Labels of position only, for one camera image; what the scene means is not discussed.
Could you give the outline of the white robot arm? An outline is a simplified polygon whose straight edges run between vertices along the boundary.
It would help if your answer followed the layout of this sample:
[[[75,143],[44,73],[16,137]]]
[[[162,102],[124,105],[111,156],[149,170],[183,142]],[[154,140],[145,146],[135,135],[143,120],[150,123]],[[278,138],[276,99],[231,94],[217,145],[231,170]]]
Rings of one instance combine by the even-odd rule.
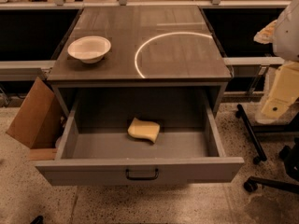
[[[271,43],[274,54],[284,60],[255,116],[259,123],[269,124],[286,113],[299,98],[299,0],[292,0],[253,40]]]

